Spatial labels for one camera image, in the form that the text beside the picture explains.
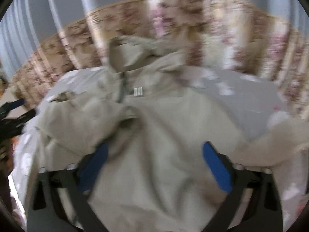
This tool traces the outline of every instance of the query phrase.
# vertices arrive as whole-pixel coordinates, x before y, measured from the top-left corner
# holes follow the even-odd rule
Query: curtain fold
[[[0,59],[31,108],[64,73],[105,65],[111,38],[164,38],[187,65],[274,81],[307,119],[308,27],[297,0],[14,0],[0,23]]]

